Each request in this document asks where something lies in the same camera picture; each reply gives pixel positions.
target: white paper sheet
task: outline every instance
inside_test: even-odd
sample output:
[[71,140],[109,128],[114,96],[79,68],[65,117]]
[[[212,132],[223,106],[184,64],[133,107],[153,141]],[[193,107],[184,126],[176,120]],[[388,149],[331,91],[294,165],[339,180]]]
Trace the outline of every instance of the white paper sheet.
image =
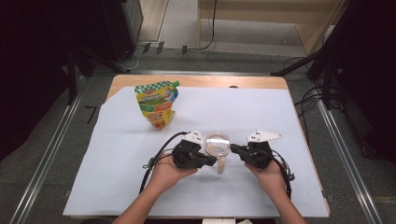
[[[289,91],[178,90],[173,106],[176,114],[162,131],[153,128],[141,114],[134,87],[123,88],[102,106],[64,215],[118,216],[138,195],[146,172],[142,166],[175,133],[199,131],[206,137],[212,131],[222,131],[232,143],[245,145],[255,130],[283,135],[270,141],[270,146],[295,173],[291,198],[302,215],[329,215]],[[278,212],[239,156],[230,152],[223,175],[217,175],[215,167],[205,166],[166,191],[149,215],[277,217]]]

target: snack bag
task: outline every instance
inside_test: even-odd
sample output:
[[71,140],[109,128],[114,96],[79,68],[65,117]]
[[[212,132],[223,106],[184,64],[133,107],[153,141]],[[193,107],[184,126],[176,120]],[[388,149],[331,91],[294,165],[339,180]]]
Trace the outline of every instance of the snack bag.
[[134,88],[143,116],[155,128],[161,130],[175,115],[172,104],[178,95],[176,89],[178,85],[178,81],[174,83],[163,81]]

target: colorful snack bag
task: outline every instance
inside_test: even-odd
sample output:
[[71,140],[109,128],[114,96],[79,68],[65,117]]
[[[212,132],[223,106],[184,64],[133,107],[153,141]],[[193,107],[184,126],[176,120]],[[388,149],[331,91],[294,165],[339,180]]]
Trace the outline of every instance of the colorful snack bag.
[[174,83],[163,81],[134,88],[143,116],[160,130],[169,123],[175,114],[172,104],[178,95],[176,89],[178,85],[178,81]]

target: black cable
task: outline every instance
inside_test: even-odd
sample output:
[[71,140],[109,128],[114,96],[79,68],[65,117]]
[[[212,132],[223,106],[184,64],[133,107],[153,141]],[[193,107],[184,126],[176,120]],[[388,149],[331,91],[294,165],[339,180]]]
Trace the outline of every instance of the black cable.
[[288,197],[291,199],[291,185],[290,185],[290,181],[288,178],[288,175],[286,174],[285,168],[282,166],[282,164],[280,164],[280,162],[275,159],[273,157],[273,161],[277,164],[277,166],[279,166],[280,168],[280,173],[283,176],[283,179],[285,180],[285,184],[286,184],[286,193],[288,194]]
[[156,164],[157,164],[160,160],[162,160],[163,158],[170,157],[170,156],[172,156],[172,153],[169,153],[169,154],[166,154],[166,155],[161,156],[158,160],[156,160],[156,161],[154,162],[154,165],[156,165]]
[[321,100],[321,98],[318,99],[313,99],[311,103],[309,103],[309,105],[306,105],[304,110],[298,115],[298,117],[301,117],[304,113],[308,112],[309,110],[311,110],[312,108],[315,107],[315,105]]
[[296,70],[297,68],[299,68],[307,63],[313,62],[320,55],[320,53],[321,53],[321,50],[318,50],[315,53],[307,56],[306,58],[303,58],[299,62],[294,63],[291,66],[289,66],[281,71],[271,73],[271,77],[283,77],[283,76],[287,75],[288,73]]
[[[210,32],[212,32],[213,35],[214,35],[214,32],[215,32],[215,31],[213,30],[212,26],[210,25],[210,19],[209,19],[209,18],[207,18],[207,25],[209,26]],[[211,49],[211,50],[214,50],[214,49],[218,46],[218,44],[216,43],[216,40],[213,39],[213,42],[215,43],[215,47],[213,47],[213,49]]]
[[[306,96],[307,94],[309,94],[309,92],[311,92],[311,91],[313,91],[313,90],[315,90],[315,89],[317,89],[317,88],[322,88],[322,87],[323,87],[323,86],[316,86],[316,87],[310,89],[308,92],[306,92],[306,93],[304,94],[303,99],[302,99],[301,101],[302,101],[302,102],[304,101],[305,96]],[[301,104],[301,111],[304,111],[304,103]],[[304,115],[304,113],[302,114],[302,117],[303,117],[304,129],[305,129],[305,140],[306,140],[306,143],[307,143],[308,146],[309,146],[308,125],[306,124],[306,120],[305,120],[305,115]]]
[[[316,96],[320,96],[320,95],[322,95],[322,93],[318,93],[318,94],[311,95],[311,96],[305,98],[305,99],[304,99],[304,102],[305,102],[305,101],[309,101],[309,100],[313,100],[313,99],[311,99],[311,98],[318,99],[318,98],[315,98],[315,97],[316,97]],[[296,102],[296,103],[294,103],[294,106],[297,106],[297,105],[299,105],[299,104],[301,104],[301,103],[303,103],[303,101]]]
[[283,157],[275,150],[271,149],[273,152],[275,152],[275,154],[280,158],[280,161],[282,161],[283,164],[285,164],[286,166],[286,162],[285,159],[283,159]]
[[209,48],[209,46],[213,42],[213,39],[215,38],[215,19],[216,19],[216,6],[217,6],[217,4],[218,4],[218,0],[215,0],[215,8],[213,9],[213,19],[212,19],[212,28],[213,28],[212,29],[212,39],[210,40],[209,44],[206,47],[204,47],[202,49],[198,49],[198,50],[204,50],[204,49]]
[[143,181],[142,181],[142,185],[140,186],[140,191],[139,194],[143,191],[143,189],[146,186],[146,182],[149,178],[149,173],[151,172],[152,168],[154,167],[155,163],[160,159],[161,154],[163,153],[163,150],[165,149],[166,146],[168,146],[168,144],[174,140],[176,137],[178,137],[179,135],[185,135],[187,134],[186,132],[181,132],[181,133],[176,133],[175,135],[173,135],[171,138],[168,139],[168,141],[166,141],[165,144],[163,144],[163,146],[161,147],[161,149],[158,151],[157,155],[155,155],[155,157],[152,157],[151,159],[149,159],[148,164],[144,165],[143,168],[148,168],[145,176],[143,177]]
[[[288,63],[289,61],[294,60],[294,59],[303,59],[303,58],[305,58],[305,57],[292,57],[292,58],[287,59],[285,62],[283,62],[283,69],[286,69],[286,63]],[[309,70],[307,63],[305,64],[305,68],[306,68],[306,70]]]

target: glass cup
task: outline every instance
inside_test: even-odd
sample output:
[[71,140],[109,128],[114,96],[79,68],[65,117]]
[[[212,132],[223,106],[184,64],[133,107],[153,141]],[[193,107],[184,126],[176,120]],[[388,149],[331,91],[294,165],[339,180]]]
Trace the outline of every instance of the glass cup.
[[218,175],[224,172],[225,159],[230,152],[230,146],[230,138],[219,131],[210,133],[205,140],[206,153],[218,159]]

